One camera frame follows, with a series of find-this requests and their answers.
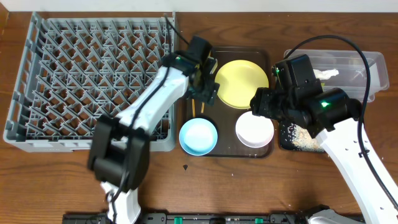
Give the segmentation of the pink bowl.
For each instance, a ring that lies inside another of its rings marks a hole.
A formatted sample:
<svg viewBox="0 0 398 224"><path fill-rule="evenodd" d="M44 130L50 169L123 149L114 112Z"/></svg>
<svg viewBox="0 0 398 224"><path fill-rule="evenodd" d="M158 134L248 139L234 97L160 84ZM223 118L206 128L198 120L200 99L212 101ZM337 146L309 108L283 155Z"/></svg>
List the pink bowl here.
<svg viewBox="0 0 398 224"><path fill-rule="evenodd" d="M274 137L272 121L263 116L254 116L251 111L243 113L238 118L235 131L238 139L251 148L264 147Z"/></svg>

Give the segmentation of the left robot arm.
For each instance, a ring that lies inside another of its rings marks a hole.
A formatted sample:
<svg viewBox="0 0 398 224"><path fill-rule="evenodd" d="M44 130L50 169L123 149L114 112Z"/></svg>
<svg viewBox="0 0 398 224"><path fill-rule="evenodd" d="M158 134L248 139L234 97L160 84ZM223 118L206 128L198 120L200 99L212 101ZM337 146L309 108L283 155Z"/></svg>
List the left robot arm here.
<svg viewBox="0 0 398 224"><path fill-rule="evenodd" d="M105 191L110 223L137 222L141 213L137 191L149 168L151 134L181 97L214 102L219 85L212 74L217 66L217 59L210 56L194 61L168 54L132 105L115 117L97 119L87 166Z"/></svg>

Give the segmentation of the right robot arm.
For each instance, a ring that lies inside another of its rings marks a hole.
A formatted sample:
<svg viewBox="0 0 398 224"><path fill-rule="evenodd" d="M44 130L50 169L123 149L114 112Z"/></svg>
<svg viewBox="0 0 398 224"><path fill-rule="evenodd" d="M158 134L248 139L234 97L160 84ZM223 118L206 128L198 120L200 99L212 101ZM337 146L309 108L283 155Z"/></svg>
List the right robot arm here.
<svg viewBox="0 0 398 224"><path fill-rule="evenodd" d="M277 86L257 89L253 115L306 129L337 166L366 223L397 223L397 184L367 137L364 103L340 88L324 91L305 54L276 63L272 73Z"/></svg>

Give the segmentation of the black waste tray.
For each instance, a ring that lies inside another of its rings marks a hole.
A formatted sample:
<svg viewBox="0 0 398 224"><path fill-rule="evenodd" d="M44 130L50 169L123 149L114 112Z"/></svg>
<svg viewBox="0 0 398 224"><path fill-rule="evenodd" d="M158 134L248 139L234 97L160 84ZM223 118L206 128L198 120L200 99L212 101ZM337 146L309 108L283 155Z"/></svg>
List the black waste tray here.
<svg viewBox="0 0 398 224"><path fill-rule="evenodd" d="M288 121L279 122L279 145L288 151L324 153L316 139L311 138L306 129Z"/></svg>

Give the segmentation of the pile of rice waste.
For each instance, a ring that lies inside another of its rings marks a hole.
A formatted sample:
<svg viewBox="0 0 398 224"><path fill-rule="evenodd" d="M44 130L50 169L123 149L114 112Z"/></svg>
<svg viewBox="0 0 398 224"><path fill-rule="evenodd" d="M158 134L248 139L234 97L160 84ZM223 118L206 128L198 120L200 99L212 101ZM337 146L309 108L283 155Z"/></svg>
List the pile of rice waste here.
<svg viewBox="0 0 398 224"><path fill-rule="evenodd" d="M316 139L313 139L306 129L291 124L289 126L290 136L292 137L292 144L301 151L310 152L324 152Z"/></svg>

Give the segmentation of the yellow round plate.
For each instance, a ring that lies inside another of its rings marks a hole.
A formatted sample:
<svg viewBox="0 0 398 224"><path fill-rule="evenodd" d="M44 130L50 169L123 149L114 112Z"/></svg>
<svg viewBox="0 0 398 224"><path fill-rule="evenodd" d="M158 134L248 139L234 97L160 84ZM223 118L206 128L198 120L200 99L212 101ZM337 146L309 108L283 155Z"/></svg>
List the yellow round plate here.
<svg viewBox="0 0 398 224"><path fill-rule="evenodd" d="M269 87L265 71L248 60L233 60L217 72L215 82L220 84L218 98L236 109L249 109L250 101L260 87Z"/></svg>

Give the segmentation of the dark brown serving tray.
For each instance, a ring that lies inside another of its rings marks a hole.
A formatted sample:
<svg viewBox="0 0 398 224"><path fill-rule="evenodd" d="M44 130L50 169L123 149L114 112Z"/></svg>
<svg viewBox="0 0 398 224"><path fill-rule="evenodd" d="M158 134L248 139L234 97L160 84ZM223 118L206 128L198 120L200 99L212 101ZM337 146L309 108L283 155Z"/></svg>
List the dark brown serving tray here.
<svg viewBox="0 0 398 224"><path fill-rule="evenodd" d="M265 51L250 47L215 47L212 56L217 59L218 66L214 72L216 76L218 70L226 63L233 60L248 60L256 63L266 73L269 79L269 87L272 86L269 72L271 66ZM192 117L192 101L190 99L185 103L185 121L193 119ZM204 156L210 157L247 157L247 158L263 158L267 157L274 148L274 137L271 142L264 147L251 148L245 146L237 137L235 125L238 118L251 109L236 109L224 104L218 95L212 106L206 105L204 113L200 113L201 101L195 100L195 118L207 119L213 123L218 132L218 141L215 148Z"/></svg>

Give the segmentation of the light blue bowl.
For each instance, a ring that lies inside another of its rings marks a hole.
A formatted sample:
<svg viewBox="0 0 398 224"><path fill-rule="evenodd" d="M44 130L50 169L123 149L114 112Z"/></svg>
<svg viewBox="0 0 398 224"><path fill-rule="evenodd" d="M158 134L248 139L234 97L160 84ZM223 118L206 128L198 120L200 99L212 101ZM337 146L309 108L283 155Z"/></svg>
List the light blue bowl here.
<svg viewBox="0 0 398 224"><path fill-rule="evenodd" d="M193 118L183 124L178 140L187 154L204 156L215 148L218 132L215 125L207 119Z"/></svg>

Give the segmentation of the clear plastic bin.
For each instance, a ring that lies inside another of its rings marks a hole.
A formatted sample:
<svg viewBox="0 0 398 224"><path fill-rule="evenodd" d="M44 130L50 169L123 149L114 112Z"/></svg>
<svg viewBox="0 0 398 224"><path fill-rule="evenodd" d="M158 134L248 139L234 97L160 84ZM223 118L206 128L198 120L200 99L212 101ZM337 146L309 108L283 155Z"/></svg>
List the clear plastic bin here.
<svg viewBox="0 0 398 224"><path fill-rule="evenodd" d="M313 69L337 69L339 74L329 80L322 80L324 91L340 88L350 97L363 100L366 87L366 69L364 63L355 50L310 50L298 49L292 56L306 54L310 58ZM375 99L375 94L389 88L389 77L385 58L380 52L363 52L369 64L371 85L368 102Z"/></svg>

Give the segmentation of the grey plastic dish rack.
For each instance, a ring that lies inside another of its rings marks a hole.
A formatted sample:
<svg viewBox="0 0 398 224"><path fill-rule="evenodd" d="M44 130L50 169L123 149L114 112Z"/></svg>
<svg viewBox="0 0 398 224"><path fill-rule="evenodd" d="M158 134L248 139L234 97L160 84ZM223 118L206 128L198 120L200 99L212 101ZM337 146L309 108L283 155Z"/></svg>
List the grey plastic dish rack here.
<svg viewBox="0 0 398 224"><path fill-rule="evenodd" d="M33 13L4 141L26 152L89 149L153 81L177 40L174 18L48 18Z"/></svg>

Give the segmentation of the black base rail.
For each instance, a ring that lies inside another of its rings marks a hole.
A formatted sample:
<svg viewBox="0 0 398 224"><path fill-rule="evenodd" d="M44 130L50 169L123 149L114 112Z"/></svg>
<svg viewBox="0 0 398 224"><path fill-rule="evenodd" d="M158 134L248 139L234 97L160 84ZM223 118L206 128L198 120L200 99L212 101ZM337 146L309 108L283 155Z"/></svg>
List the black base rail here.
<svg viewBox="0 0 398 224"><path fill-rule="evenodd" d="M339 214L326 205L317 205L298 212L272 213L170 213L167 210L142 208L132 216L138 224L306 224L306 223L366 223L363 215Z"/></svg>

